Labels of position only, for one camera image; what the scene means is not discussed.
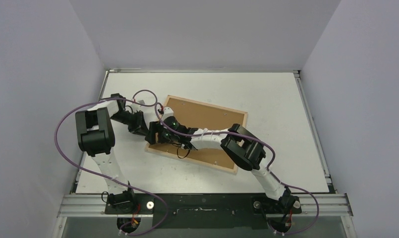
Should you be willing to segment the light wooden picture frame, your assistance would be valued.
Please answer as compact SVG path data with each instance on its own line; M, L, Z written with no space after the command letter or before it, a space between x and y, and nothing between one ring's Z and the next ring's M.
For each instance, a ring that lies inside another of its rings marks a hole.
M221 130L230 128L234 123L246 126L248 113L187 98L168 95L165 106L174 111L180 124L186 127ZM238 166L221 149L186 150L169 144L147 144L145 151L186 163L237 174Z

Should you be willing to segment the brown backing board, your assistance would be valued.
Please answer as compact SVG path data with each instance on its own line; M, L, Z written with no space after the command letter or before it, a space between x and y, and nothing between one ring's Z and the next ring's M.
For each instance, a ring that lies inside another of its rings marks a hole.
M236 174L238 166L221 148L221 140L234 124L245 126L248 113L173 95L165 100L165 123L183 136L164 129L156 143L147 144L151 154Z

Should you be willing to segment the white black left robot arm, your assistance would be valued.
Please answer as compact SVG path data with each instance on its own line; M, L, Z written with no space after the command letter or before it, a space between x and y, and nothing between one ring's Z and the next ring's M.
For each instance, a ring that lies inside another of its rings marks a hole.
M134 107L127 111L125 98L115 93L92 108L75 114L77 141L79 148L95 161L101 174L106 176L107 208L129 214L137 211L139 205L114 154L112 120L126 125L132 134L145 136L148 133L143 112Z

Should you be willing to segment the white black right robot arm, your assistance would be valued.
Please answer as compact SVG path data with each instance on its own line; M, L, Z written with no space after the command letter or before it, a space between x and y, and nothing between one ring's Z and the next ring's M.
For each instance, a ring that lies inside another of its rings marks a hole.
M153 144L173 144L187 150L217 149L224 151L239 168L251 172L269 198L270 208L289 213L301 208L298 197L269 170L274 158L267 159L265 144L243 126L210 130L181 125L174 116L149 125L145 140Z

